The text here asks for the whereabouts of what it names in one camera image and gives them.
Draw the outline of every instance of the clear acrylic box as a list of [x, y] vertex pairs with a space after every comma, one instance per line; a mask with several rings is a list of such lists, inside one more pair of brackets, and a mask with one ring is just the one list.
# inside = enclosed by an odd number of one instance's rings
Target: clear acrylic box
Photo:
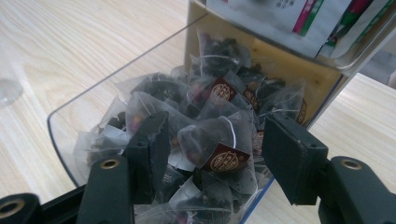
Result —
[[[87, 181], [73, 156], [78, 132], [94, 130], [114, 98], [119, 95], [116, 83], [131, 77], [142, 77], [152, 73], [170, 74], [175, 67], [184, 65], [190, 70], [190, 55], [199, 55], [199, 45], [196, 28], [209, 22], [222, 23], [222, 29], [213, 31], [224, 37], [235, 37], [243, 42], [252, 54], [252, 58], [269, 58], [276, 62], [269, 77], [282, 77], [286, 82], [303, 77], [306, 81], [305, 97], [306, 112], [304, 125], [309, 126], [317, 117], [331, 96], [345, 82], [346, 77], [337, 69], [303, 59], [286, 50], [279, 49], [261, 41], [253, 35], [231, 26], [227, 21], [216, 19], [213, 15], [203, 14], [185, 29], [170, 36], [162, 43], [125, 64], [115, 73], [70, 100], [65, 105], [53, 111], [48, 118], [49, 133], [52, 144], [70, 178], [76, 187]], [[256, 200], [245, 212], [245, 217], [251, 213], [255, 204], [268, 189], [272, 180], [257, 194]]]

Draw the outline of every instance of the tea bag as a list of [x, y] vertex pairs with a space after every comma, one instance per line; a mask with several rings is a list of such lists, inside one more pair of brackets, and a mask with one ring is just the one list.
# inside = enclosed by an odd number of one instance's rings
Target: tea bag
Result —
[[301, 79], [297, 84], [282, 88], [267, 98], [260, 99], [260, 122], [265, 122], [265, 114], [281, 113], [291, 119], [297, 119], [304, 99], [305, 81]]
[[163, 102], [174, 102], [180, 104], [185, 98], [187, 91], [190, 87], [184, 84], [182, 81], [174, 77], [169, 77], [163, 73], [154, 73], [147, 76], [131, 78], [116, 86], [120, 92], [124, 95], [125, 99], [129, 99], [130, 95], [134, 91], [142, 91], [155, 97], [156, 99]]

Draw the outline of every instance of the round brown label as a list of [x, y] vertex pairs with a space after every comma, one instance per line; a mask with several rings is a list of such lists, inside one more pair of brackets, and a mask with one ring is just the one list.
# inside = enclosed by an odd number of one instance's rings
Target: round brown label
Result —
[[210, 168], [215, 172], [229, 171], [235, 169], [238, 163], [239, 161], [236, 153], [228, 151], [217, 155], [212, 162], [210, 162]]
[[218, 84], [214, 86], [212, 92], [219, 97], [213, 97], [213, 102], [216, 105], [223, 104], [223, 100], [229, 101], [232, 95], [231, 88], [226, 84]]

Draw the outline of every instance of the light wood surface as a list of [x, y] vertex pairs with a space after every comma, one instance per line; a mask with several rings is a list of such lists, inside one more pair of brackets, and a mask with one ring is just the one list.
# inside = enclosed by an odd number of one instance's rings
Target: light wood surface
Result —
[[[0, 110], [0, 198], [33, 192], [44, 203], [73, 188], [50, 142], [48, 114], [183, 28], [187, 4], [0, 1], [0, 42], [24, 87]], [[357, 75], [310, 132], [330, 158], [365, 161], [396, 192], [395, 111], [395, 90]], [[247, 223], [318, 223], [318, 213], [290, 206], [274, 183]]]

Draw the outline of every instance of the tea bag string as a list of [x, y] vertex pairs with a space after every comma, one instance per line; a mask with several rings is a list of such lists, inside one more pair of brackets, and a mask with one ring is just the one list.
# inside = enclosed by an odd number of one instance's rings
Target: tea bag string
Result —
[[233, 148], [235, 148], [235, 147], [236, 147], [236, 137], [235, 137], [235, 131], [233, 130], [233, 124], [232, 124], [232, 123], [230, 122], [230, 120], [227, 119], [226, 117], [221, 116], [221, 118], [227, 120], [227, 122], [228, 122], [228, 123], [230, 124], [230, 126], [231, 126], [231, 132], [233, 133]]

